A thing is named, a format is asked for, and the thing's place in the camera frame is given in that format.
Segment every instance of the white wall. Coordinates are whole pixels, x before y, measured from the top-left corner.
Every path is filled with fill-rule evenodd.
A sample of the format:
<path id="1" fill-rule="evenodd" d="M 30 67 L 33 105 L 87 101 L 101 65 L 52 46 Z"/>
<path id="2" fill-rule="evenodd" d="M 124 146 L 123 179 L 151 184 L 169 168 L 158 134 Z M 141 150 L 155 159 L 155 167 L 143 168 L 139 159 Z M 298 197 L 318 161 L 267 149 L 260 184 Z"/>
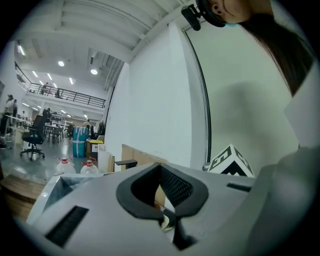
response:
<path id="1" fill-rule="evenodd" d="M 0 111 L 4 110 L 8 95 L 13 95 L 18 106 L 21 105 L 25 91 L 18 84 L 15 68 L 15 42 L 9 42 L 0 57 L 0 81 L 5 85 L 0 98 Z"/>
<path id="2" fill-rule="evenodd" d="M 192 126 L 194 113 L 185 57 L 190 52 L 184 51 L 183 39 L 171 24 L 123 67 L 106 128 L 107 149 L 116 161 L 121 159 L 121 144 L 128 144 L 182 166 L 201 168 L 205 162 L 204 111 L 196 113 L 203 116 L 202 124 Z M 200 153 L 193 155 L 194 135 L 203 143 L 197 146 L 202 149 Z"/>
<path id="3" fill-rule="evenodd" d="M 106 147 L 114 155 L 115 161 L 121 160 L 122 144 L 130 145 L 129 79 L 130 66 L 125 63 L 114 89 L 105 130 Z M 121 171 L 121 167 L 115 164 L 114 171 Z"/>
<path id="4" fill-rule="evenodd" d="M 232 143 L 257 174 L 298 148 L 283 111 L 291 94 L 272 58 L 240 26 L 201 25 L 187 34 L 209 97 L 211 157 Z"/>

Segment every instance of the office chair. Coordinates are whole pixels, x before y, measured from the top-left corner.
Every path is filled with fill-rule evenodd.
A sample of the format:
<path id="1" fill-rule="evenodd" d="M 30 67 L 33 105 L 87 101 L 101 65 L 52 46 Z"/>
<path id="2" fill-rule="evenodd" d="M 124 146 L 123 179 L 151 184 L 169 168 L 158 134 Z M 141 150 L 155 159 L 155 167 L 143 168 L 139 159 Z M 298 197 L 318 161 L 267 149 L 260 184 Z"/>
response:
<path id="1" fill-rule="evenodd" d="M 29 142 L 32 145 L 31 148 L 28 148 L 22 152 L 20 152 L 20 157 L 22 157 L 23 153 L 29 153 L 31 152 L 30 160 L 32 161 L 33 154 L 38 153 L 39 155 L 42 155 L 42 158 L 45 158 L 45 154 L 41 152 L 41 149 L 37 148 L 37 145 L 41 145 L 44 142 L 44 126 L 46 123 L 46 117 L 37 115 L 32 127 L 30 128 L 30 132 L 25 132 L 22 135 L 22 140 L 25 142 Z"/>

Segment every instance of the white ceiling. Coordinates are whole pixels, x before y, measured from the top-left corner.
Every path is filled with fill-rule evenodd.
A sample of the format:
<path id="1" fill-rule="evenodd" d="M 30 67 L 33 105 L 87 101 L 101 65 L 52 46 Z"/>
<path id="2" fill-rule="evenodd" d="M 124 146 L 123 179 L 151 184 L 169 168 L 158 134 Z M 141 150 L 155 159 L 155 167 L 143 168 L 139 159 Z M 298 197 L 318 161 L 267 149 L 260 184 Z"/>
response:
<path id="1" fill-rule="evenodd" d="M 181 16 L 183 5 L 194 2 L 44 0 L 13 35 L 25 52 L 16 54 L 16 61 L 23 70 L 73 77 L 106 90 L 116 85 L 123 62 L 130 63 Z"/>

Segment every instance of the dark hair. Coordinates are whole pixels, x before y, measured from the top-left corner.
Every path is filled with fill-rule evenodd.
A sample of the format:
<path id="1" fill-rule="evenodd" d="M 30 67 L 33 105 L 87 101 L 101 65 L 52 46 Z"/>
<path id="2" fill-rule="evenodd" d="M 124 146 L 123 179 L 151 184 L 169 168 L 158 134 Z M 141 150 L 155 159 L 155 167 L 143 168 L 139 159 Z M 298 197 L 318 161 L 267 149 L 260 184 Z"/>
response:
<path id="1" fill-rule="evenodd" d="M 304 40 L 268 14 L 255 14 L 239 24 L 271 55 L 291 95 L 295 95 L 313 63 Z"/>

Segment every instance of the white panel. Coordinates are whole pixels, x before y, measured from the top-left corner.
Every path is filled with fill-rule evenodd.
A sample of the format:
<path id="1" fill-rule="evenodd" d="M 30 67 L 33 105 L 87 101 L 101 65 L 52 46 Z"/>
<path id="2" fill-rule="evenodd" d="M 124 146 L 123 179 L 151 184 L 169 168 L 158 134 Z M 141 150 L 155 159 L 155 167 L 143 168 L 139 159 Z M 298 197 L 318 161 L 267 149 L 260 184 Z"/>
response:
<path id="1" fill-rule="evenodd" d="M 315 61 L 284 112 L 301 147 L 320 145 L 320 66 Z"/>
<path id="2" fill-rule="evenodd" d="M 214 156 L 233 144 L 255 171 L 298 148 L 284 108 L 291 94 L 268 53 L 240 26 L 187 31 L 203 70 Z"/>
<path id="3" fill-rule="evenodd" d="M 107 150 L 114 155 L 116 161 L 121 160 L 122 144 L 130 145 L 129 76 L 129 65 L 124 64 L 115 86 L 105 129 Z M 115 164 L 114 171 L 121 171 L 121 166 Z"/>
<path id="4" fill-rule="evenodd" d="M 17 105 L 20 106 L 22 98 L 26 94 L 18 84 L 15 69 L 15 45 L 16 42 L 9 42 L 0 55 L 0 81 L 5 85 L 0 98 L 1 112 L 4 111 L 8 95 L 13 95 Z"/>

